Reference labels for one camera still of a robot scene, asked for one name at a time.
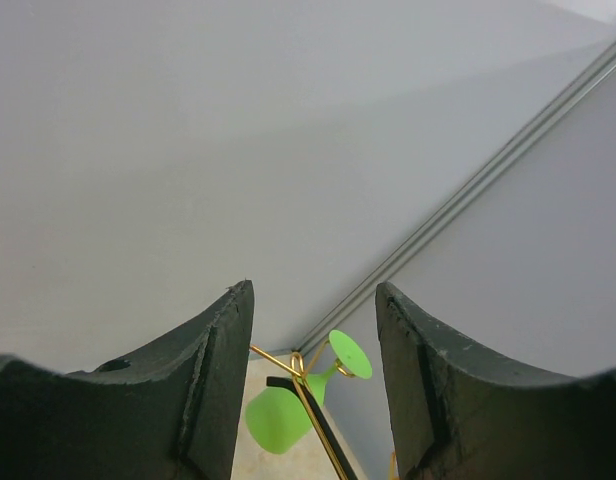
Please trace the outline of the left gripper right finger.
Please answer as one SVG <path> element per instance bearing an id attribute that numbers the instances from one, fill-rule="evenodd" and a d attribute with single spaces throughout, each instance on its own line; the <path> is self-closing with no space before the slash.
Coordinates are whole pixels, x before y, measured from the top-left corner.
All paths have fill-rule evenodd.
<path id="1" fill-rule="evenodd" d="M 393 284 L 375 295 L 403 479 L 616 479 L 616 368 L 586 377 L 498 353 Z"/>

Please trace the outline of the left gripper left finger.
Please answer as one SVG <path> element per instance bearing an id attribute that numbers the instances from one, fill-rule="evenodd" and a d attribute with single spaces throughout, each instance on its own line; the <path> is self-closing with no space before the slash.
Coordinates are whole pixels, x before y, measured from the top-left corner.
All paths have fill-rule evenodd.
<path id="1" fill-rule="evenodd" d="M 0 355 L 0 479 L 227 479 L 254 317 L 244 280 L 91 372 Z"/>

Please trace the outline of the green wine glass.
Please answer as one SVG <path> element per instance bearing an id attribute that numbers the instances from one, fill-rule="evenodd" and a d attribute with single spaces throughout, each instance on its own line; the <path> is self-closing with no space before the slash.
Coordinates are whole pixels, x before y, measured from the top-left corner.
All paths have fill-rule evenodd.
<path id="1" fill-rule="evenodd" d="M 322 407 L 326 387 L 333 375 L 339 373 L 363 380 L 372 377 L 373 368 L 369 358 L 349 335 L 340 330 L 330 331 L 317 353 L 322 354 L 327 347 L 335 355 L 334 362 L 326 370 L 317 373 L 313 371 L 316 361 L 306 363 L 298 352 L 293 353 L 287 363 L 283 363 L 257 347 L 252 349 L 287 374 L 285 377 L 267 378 L 264 390 L 245 409 L 248 431 L 265 451 L 284 454 L 313 428 L 303 401 L 313 399 L 318 407 Z"/>

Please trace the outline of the gold wine glass rack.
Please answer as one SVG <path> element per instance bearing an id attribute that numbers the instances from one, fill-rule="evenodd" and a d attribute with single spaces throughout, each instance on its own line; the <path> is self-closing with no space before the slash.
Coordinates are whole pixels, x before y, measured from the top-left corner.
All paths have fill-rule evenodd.
<path id="1" fill-rule="evenodd" d="M 252 351 L 254 347 L 257 347 L 257 346 L 252 345 L 250 347 L 250 350 Z M 333 364 L 334 359 L 335 359 L 335 355 L 332 349 L 329 347 L 325 348 L 322 354 L 316 353 L 313 359 L 316 361 L 313 367 L 313 371 L 317 373 L 317 372 L 322 372 L 326 370 Z M 355 473 L 351 462 L 349 461 L 346 454 L 344 453 L 342 446 L 337 440 L 337 437 L 333 431 L 333 428 L 330 426 L 328 420 L 326 419 L 326 416 L 322 410 L 323 406 L 318 407 L 316 404 L 316 401 L 313 399 L 304 400 L 303 403 L 313 423 L 313 428 L 310 430 L 314 431 L 317 437 L 319 438 L 337 474 L 337 477 L 340 479 L 355 479 L 357 477 L 357 474 Z"/>

